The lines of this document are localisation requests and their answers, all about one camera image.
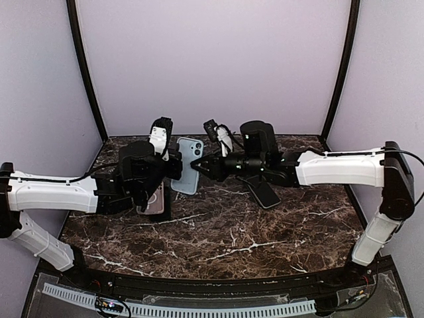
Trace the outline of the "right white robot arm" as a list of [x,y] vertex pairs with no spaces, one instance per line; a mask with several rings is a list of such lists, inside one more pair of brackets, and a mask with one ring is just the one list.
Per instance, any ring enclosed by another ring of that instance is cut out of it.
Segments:
[[274,128],[264,121],[240,126],[241,152],[232,146],[235,138],[225,125],[214,120],[203,125],[211,141],[221,149],[191,162],[194,170],[210,180],[222,182],[229,176],[258,176],[281,187],[318,184],[362,185],[382,188],[382,201],[375,216],[355,243],[350,262],[338,274],[338,281],[351,288],[364,275],[364,268],[410,218],[417,205],[414,179],[405,159],[407,152],[396,142],[381,148],[356,152],[327,152],[306,148],[281,152]]

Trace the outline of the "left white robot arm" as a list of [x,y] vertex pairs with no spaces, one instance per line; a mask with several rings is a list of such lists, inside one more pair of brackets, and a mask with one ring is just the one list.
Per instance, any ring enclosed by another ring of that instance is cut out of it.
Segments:
[[148,200],[164,178],[180,179],[182,154],[177,148],[157,150],[137,141],[120,148],[119,159],[109,174],[88,172],[82,177],[31,176],[1,165],[1,238],[15,241],[35,257],[49,262],[79,289],[93,284],[80,249],[52,236],[27,214],[31,209],[80,211],[113,215],[138,207],[146,211]]

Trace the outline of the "light blue phone case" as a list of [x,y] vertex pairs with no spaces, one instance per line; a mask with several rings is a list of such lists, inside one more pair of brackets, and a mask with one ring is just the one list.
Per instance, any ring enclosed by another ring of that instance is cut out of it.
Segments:
[[179,180],[171,180],[171,188],[176,192],[195,195],[199,172],[191,167],[191,163],[201,158],[204,144],[201,140],[188,137],[180,137],[177,144],[182,154],[182,175]]

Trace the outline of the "black phone case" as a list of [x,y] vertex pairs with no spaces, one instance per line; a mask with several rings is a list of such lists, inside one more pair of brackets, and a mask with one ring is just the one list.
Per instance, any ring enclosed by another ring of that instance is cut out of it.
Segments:
[[172,200],[171,190],[169,187],[164,188],[164,212],[157,215],[149,216],[149,220],[152,222],[164,222],[169,221],[172,218]]

